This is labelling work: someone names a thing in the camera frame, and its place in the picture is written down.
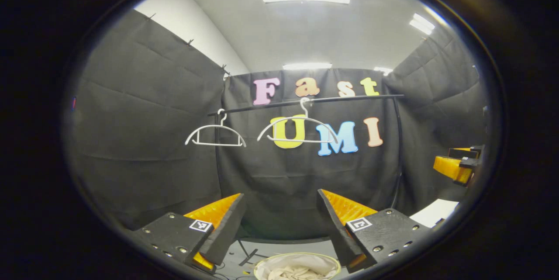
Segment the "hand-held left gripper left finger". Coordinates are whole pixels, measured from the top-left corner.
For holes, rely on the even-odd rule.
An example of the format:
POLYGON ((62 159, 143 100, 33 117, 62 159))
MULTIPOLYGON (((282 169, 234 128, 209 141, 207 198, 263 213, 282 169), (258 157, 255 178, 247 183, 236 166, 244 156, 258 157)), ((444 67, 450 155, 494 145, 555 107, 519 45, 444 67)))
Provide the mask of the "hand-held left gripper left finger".
POLYGON ((187 214, 168 212, 132 235, 183 265, 213 274, 235 242, 245 211, 244 194, 237 193, 187 214))

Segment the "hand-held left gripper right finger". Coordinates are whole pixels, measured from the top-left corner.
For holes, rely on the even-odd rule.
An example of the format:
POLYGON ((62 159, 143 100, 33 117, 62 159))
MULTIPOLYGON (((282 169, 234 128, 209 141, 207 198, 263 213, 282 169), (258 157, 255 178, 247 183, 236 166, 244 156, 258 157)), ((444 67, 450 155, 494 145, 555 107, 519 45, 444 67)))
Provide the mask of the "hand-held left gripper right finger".
POLYGON ((325 189, 317 191, 317 210, 341 266, 349 273, 394 259, 433 234, 393 208, 376 211, 325 189))

